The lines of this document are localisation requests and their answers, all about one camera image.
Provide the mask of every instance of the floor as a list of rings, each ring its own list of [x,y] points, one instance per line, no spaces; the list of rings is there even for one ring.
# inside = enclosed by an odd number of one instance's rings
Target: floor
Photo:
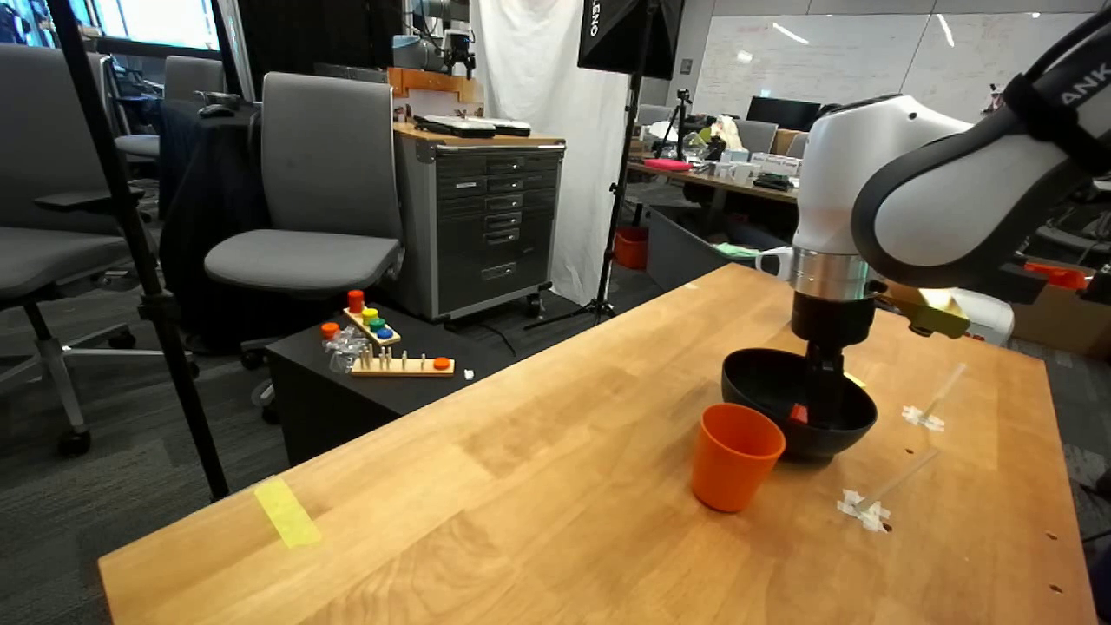
[[[631,270],[615,276],[610,302],[631,309],[668,285]],[[59,336],[136,321],[136,293],[89,293],[53,302],[50,321]],[[573,309],[549,298],[549,315]],[[528,359],[596,322],[583,313],[540,331],[524,331],[516,304],[455,322],[475,351]],[[27,351],[27,325],[18,309],[0,313],[0,353]],[[1111,369],[1071,353],[1044,353],[1063,441],[1076,482],[1076,519],[1082,536],[1111,527],[1111,506],[1086,485],[1111,458]],[[203,398],[234,491],[284,468],[280,429],[251,406],[256,370],[237,359],[199,359]],[[161,363],[116,361],[78,369],[95,453],[56,458],[59,406],[42,379],[0,392],[0,615],[5,622],[109,622],[96,557],[163,527],[209,504],[209,485],[190,453],[175,387]]]

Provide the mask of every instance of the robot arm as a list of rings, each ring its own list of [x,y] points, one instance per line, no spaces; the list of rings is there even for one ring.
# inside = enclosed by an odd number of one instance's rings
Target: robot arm
[[[873,325],[873,270],[905,285],[995,276],[1053,206],[1111,170],[1111,10],[967,124],[912,98],[822,113],[800,183],[792,331],[818,353]]]

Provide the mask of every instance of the metal cabinet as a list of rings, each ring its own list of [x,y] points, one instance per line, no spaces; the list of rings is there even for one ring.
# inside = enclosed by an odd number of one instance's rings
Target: metal cabinet
[[[408,259],[401,304],[463,321],[549,285],[559,138],[401,132]]]

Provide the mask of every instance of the wall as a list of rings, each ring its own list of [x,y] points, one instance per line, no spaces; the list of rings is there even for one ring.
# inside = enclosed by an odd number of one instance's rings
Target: wall
[[[990,100],[990,82],[1006,82],[1104,2],[689,0],[670,92],[691,92],[693,112],[737,113],[759,92],[807,100],[905,92],[936,112],[977,118]],[[943,13],[956,44],[948,44],[936,13]],[[809,44],[786,39],[774,24],[800,31]]]

